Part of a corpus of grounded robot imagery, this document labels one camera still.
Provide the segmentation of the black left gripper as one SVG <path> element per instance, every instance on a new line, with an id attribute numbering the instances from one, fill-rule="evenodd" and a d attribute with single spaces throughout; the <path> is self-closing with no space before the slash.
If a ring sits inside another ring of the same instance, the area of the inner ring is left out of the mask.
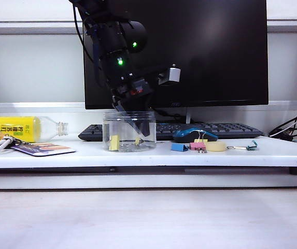
<path id="1" fill-rule="evenodd" d="M 112 106 L 117 111 L 117 116 L 123 118 L 137 133 L 144 137 L 150 135 L 148 107 L 153 88 L 144 78 L 121 80 L 112 82 L 107 86 L 111 92 Z"/>

